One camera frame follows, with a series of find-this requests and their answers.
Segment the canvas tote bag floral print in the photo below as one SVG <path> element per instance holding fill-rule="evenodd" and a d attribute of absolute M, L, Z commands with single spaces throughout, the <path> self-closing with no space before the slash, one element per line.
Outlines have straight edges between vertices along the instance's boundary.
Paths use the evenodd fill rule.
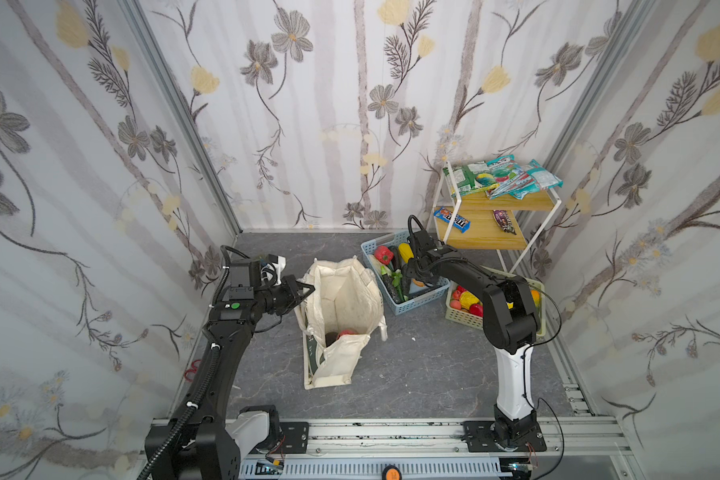
<path fill-rule="evenodd" d="M 375 275 L 352 257 L 339 262 L 316 260 L 302 281 L 315 287 L 295 310 L 303 335 L 304 388 L 349 385 L 372 334 L 388 339 Z M 345 329 L 358 334 L 337 338 Z"/>

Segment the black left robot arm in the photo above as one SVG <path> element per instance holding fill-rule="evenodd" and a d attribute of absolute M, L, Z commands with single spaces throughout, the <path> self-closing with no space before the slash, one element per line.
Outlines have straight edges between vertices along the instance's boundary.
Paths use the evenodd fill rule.
<path fill-rule="evenodd" d="M 140 479 L 239 477 L 243 455 L 252 448 L 227 431 L 226 411 L 243 354 L 262 316 L 284 316 L 314 292 L 292 275 L 270 287 L 217 288 L 203 327 L 207 345 L 200 370 L 168 422 L 150 428 Z"/>

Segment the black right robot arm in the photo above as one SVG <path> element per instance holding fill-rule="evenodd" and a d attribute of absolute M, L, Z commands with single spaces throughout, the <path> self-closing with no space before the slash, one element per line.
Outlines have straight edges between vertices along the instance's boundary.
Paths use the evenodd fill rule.
<path fill-rule="evenodd" d="M 408 240 L 413 257 L 406 264 L 407 276 L 426 283 L 446 279 L 483 304 L 482 330 L 494 347 L 498 376 L 493 441 L 505 451 L 545 451 L 530 373 L 541 319 L 528 282 L 519 276 L 495 276 L 424 229 L 411 229 Z"/>

